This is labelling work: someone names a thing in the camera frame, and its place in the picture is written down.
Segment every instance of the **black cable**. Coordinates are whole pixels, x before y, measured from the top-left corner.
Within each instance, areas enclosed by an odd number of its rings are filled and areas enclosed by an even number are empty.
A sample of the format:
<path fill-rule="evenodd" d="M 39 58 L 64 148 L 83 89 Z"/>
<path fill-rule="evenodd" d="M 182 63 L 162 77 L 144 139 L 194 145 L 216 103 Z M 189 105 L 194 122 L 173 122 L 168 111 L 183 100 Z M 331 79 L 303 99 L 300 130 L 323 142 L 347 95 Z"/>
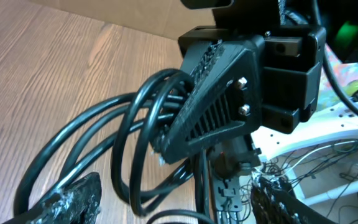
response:
<path fill-rule="evenodd" d="M 201 152 L 201 161 L 202 161 L 202 180 L 203 180 L 203 200 L 204 200 L 204 215 L 210 217 L 209 215 L 209 176 L 208 176 L 208 162 L 206 159 L 206 152 Z"/>
<path fill-rule="evenodd" d="M 155 88 L 161 84 L 164 79 L 172 76 L 178 70 L 168 69 L 157 72 L 146 80 L 146 82 L 139 88 L 136 93 L 136 97 L 131 101 L 124 117 L 121 121 L 121 125 L 117 132 L 117 139 L 114 144 L 114 150 L 111 152 L 110 169 L 111 169 L 111 182 L 117 196 L 124 201 L 129 203 L 129 188 L 122 180 L 121 166 L 122 157 L 124 155 L 124 147 L 126 139 L 129 135 L 129 130 L 132 126 L 133 120 L 136 117 L 137 112 L 141 106 L 147 101 L 151 94 L 154 93 Z M 142 202 L 146 202 L 153 197 L 141 196 Z"/>
<path fill-rule="evenodd" d="M 194 177 L 194 195 L 195 195 L 195 203 L 196 203 L 196 211 L 198 213 L 204 212 L 204 203 L 203 203 L 203 183 L 201 180 L 201 161 L 200 161 L 200 153 L 196 154 L 192 161 L 193 161 L 193 177 Z"/>
<path fill-rule="evenodd" d="M 321 25 L 321 17 L 318 8 L 317 0 L 313 0 L 312 3 L 313 20 L 317 25 Z M 339 85 L 338 80 L 335 76 L 334 70 L 328 60 L 328 53 L 324 49 L 323 67 L 326 73 L 329 84 L 332 86 L 335 94 L 338 98 L 356 115 L 358 115 L 358 107 L 349 99 L 343 88 Z"/>
<path fill-rule="evenodd" d="M 159 218 L 172 216 L 172 215 L 179 215 L 179 216 L 185 216 L 185 217 L 191 217 L 196 218 L 198 221 L 203 221 L 208 224 L 215 224 L 210 218 L 206 217 L 203 214 L 190 211 L 190 210 L 182 210 L 182 209 L 174 209 L 174 210 L 166 210 L 162 212 L 158 212 L 157 214 L 153 215 L 146 224 L 152 224 L 154 221 L 156 221 Z"/>
<path fill-rule="evenodd" d="M 142 107 L 143 108 L 150 108 L 152 105 L 152 102 L 146 102 Z M 180 109 L 181 105 L 177 103 L 165 103 L 164 108 L 166 109 Z M 117 108 L 103 117 L 101 117 L 97 122 L 92 124 L 85 132 L 82 134 L 82 136 L 77 140 L 75 145 L 73 146 L 72 150 L 68 154 L 66 161 L 63 165 L 62 171 L 60 172 L 59 179 L 63 178 L 67 173 L 69 173 L 70 170 L 75 166 L 75 163 L 78 160 L 78 157 L 80 156 L 81 152 L 85 148 L 86 144 L 91 140 L 91 138 L 106 124 L 108 124 L 111 120 L 114 118 L 117 118 L 118 116 L 122 115 L 126 109 L 128 109 L 128 106 L 122 106 L 120 108 Z"/>
<path fill-rule="evenodd" d="M 57 149 L 82 125 L 88 122 L 96 115 L 106 111 L 113 106 L 119 105 L 123 102 L 128 102 L 134 97 L 134 93 L 128 93 L 120 96 L 104 100 L 82 112 L 76 118 L 71 120 L 59 132 L 54 135 L 51 140 L 40 150 L 35 159 L 27 168 L 22 180 L 17 187 L 13 211 L 14 215 L 18 216 L 29 209 L 29 198 L 37 177 L 41 170 L 45 167 L 49 159 L 57 151 Z"/>
<path fill-rule="evenodd" d="M 329 214 L 332 212 L 333 208 L 334 208 L 334 205 L 335 203 L 338 201 L 338 199 L 342 196 L 342 194 L 346 191 L 346 189 L 350 186 L 350 184 L 357 178 L 357 176 L 355 176 L 353 178 L 352 181 L 349 182 L 349 184 L 343 189 L 343 191 L 339 194 L 339 196 L 335 199 L 335 201 L 333 202 L 333 204 L 331 205 L 331 208 L 329 209 L 328 211 L 328 214 L 326 215 L 326 217 L 329 216 Z"/>
<path fill-rule="evenodd" d="M 163 114 L 158 117 L 158 121 L 161 123 L 167 123 L 173 121 L 174 114 Z M 137 131 L 143 126 L 144 119 L 136 121 L 130 129 L 130 133 Z M 46 199 L 50 198 L 53 194 L 58 193 L 59 189 L 63 189 L 73 183 L 79 176 L 100 156 L 102 156 L 109 148 L 114 145 L 116 140 L 117 133 L 113 133 L 105 140 L 100 142 L 96 147 L 94 147 L 87 155 L 85 155 L 80 161 L 78 161 L 72 170 L 69 171 L 63 178 L 60 178 L 48 191 L 45 193 L 42 198 L 37 202 L 38 204 L 42 203 Z M 154 190 L 151 195 L 165 194 L 170 192 L 179 185 L 185 183 L 193 176 L 193 171 L 187 169 L 190 166 L 190 160 L 185 160 L 175 171 L 172 172 L 170 176 L 167 177 L 165 185 L 170 185 L 169 188 Z"/>
<path fill-rule="evenodd" d="M 161 203 L 163 198 L 165 198 L 163 195 L 160 195 L 153 202 L 151 202 L 150 205 L 146 206 L 146 208 L 142 208 L 140 185 L 142 182 L 142 171 L 147 146 L 149 145 L 154 126 L 156 125 L 158 114 L 160 113 L 168 94 L 172 91 L 175 85 L 181 82 L 185 83 L 185 88 L 188 92 L 190 92 L 194 87 L 192 78 L 182 71 L 179 71 L 170 77 L 155 97 L 153 106 L 148 110 L 145 123 L 137 138 L 129 179 L 129 199 L 132 211 L 135 215 L 146 216 Z"/>

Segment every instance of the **black plastic housing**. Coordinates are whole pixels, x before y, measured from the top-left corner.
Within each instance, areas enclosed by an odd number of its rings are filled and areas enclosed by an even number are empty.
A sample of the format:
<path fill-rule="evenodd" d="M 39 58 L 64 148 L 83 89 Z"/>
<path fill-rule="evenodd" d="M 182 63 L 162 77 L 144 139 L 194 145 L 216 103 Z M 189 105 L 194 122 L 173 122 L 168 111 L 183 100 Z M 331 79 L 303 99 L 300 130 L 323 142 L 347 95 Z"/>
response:
<path fill-rule="evenodd" d="M 259 56 L 263 37 L 225 42 L 196 41 L 187 48 L 181 67 L 195 88 L 170 129 L 154 144 L 169 164 L 224 140 L 249 134 L 262 124 Z M 238 88 L 240 78 L 247 79 Z M 247 115 L 239 113 L 244 104 Z"/>
<path fill-rule="evenodd" d="M 262 125 L 290 134 L 316 111 L 326 31 L 318 26 L 281 26 L 270 33 L 283 40 L 301 39 L 296 57 L 278 54 L 276 47 L 264 53 Z"/>

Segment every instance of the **metal bolt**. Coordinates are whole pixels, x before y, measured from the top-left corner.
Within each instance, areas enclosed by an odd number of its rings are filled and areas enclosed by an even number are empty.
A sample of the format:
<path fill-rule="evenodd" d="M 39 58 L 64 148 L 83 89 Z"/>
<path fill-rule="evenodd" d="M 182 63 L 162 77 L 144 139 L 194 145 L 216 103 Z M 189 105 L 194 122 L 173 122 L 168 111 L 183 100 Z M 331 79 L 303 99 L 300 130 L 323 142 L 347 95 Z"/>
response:
<path fill-rule="evenodd" d="M 240 78 L 239 80 L 237 80 L 237 83 L 236 83 L 237 88 L 239 88 L 240 90 L 243 89 L 244 87 L 246 87 L 247 82 L 248 81 L 246 78 L 244 78 L 244 77 Z"/>
<path fill-rule="evenodd" d="M 244 115 L 244 116 L 248 116 L 249 111 L 250 111 L 250 106 L 247 104 L 245 104 L 239 108 L 239 114 Z"/>

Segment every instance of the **wooden table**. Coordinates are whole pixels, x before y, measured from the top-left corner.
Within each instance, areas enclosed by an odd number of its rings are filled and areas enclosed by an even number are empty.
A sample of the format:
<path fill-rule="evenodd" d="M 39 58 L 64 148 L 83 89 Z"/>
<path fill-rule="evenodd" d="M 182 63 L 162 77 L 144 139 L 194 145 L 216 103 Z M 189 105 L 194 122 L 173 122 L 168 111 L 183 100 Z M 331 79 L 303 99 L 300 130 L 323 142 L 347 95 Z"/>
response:
<path fill-rule="evenodd" d="M 12 217 L 14 192 L 27 166 L 64 124 L 101 100 L 136 91 L 154 72 L 178 68 L 180 63 L 174 40 L 25 0 L 0 0 L 0 223 Z M 86 151 L 114 132 L 118 124 L 113 121 L 103 128 Z M 43 170 L 31 205 L 57 180 L 68 151 L 86 127 L 74 134 Z M 129 176 L 134 145 L 135 136 L 130 136 L 124 178 Z M 101 174 L 103 183 L 98 223 L 145 223 L 116 197 L 109 163 L 110 152 L 89 168 Z M 158 158 L 148 155 L 142 188 L 155 187 L 174 168 L 159 167 Z M 194 209 L 193 199 L 191 180 L 158 210 Z"/>

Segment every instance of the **green led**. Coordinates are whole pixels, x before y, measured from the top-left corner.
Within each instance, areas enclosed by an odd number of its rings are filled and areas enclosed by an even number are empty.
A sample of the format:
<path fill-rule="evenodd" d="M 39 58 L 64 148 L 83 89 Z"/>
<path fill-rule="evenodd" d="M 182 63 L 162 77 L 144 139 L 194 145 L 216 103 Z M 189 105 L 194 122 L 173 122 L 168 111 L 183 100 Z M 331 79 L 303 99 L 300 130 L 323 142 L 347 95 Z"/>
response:
<path fill-rule="evenodd" d="M 347 48 L 357 37 L 358 25 L 353 25 L 349 21 L 345 22 L 335 36 L 335 46 Z"/>

